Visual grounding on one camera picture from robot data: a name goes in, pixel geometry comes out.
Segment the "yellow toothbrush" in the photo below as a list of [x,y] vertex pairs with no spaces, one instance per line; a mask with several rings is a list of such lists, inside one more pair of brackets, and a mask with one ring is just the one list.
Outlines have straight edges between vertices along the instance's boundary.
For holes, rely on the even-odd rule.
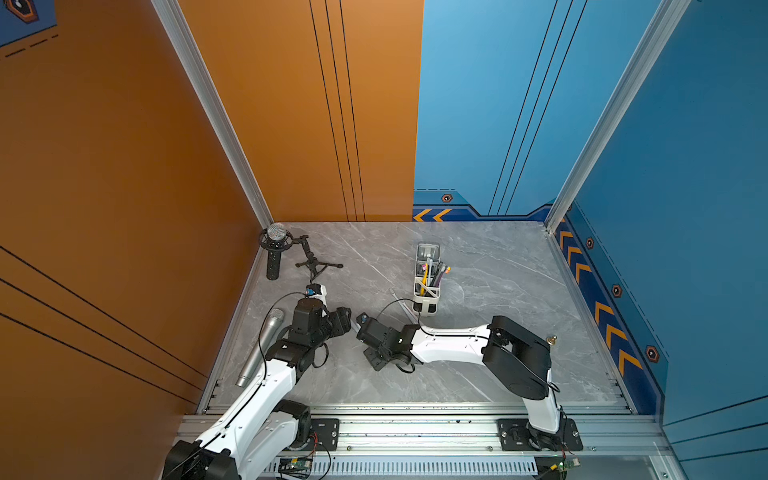
[[422,297],[425,296],[425,294],[427,293],[426,292],[426,287],[428,286],[430,268],[431,268],[430,267],[430,262],[428,260],[423,265],[423,273],[421,275],[421,281],[420,281],[419,295],[422,296]]

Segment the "black toothbrush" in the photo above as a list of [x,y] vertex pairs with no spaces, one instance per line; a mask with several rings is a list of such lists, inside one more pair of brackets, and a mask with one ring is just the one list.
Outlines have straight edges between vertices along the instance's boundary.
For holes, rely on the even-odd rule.
[[434,268],[433,275],[431,277],[430,286],[435,287],[438,283],[438,278],[443,271],[444,263],[439,261]]

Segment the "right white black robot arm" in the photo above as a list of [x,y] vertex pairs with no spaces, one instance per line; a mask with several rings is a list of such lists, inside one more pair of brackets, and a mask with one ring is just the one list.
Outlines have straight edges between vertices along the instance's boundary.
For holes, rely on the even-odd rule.
[[549,343],[508,317],[497,315],[487,325],[439,329],[417,322],[397,330],[365,313],[356,319],[357,339],[379,371],[392,363],[411,373],[417,364],[436,362],[483,366],[527,411],[526,439],[534,450],[565,451],[567,416],[552,380]]

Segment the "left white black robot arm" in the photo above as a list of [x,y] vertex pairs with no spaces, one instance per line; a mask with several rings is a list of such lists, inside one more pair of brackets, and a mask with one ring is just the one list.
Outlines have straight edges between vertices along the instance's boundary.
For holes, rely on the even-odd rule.
[[314,365],[318,348],[351,329],[351,309],[327,308],[321,296],[299,299],[285,338],[260,350],[264,370],[193,442],[178,441],[163,479],[256,479],[280,452],[310,442],[311,409],[285,398]]

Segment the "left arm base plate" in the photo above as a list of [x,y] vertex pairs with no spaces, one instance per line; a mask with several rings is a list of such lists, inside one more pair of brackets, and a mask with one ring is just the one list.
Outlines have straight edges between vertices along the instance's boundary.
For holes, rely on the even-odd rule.
[[281,447],[281,451],[309,451],[323,446],[330,452],[338,448],[340,420],[313,416],[310,420],[279,419],[272,415],[259,430],[255,441],[261,447]]

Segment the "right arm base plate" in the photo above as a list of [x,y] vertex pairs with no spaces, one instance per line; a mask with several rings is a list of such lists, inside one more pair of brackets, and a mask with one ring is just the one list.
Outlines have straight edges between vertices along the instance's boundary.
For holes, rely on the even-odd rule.
[[496,422],[503,451],[579,452],[584,449],[575,421],[564,418],[555,433],[534,429],[527,420],[499,419]]

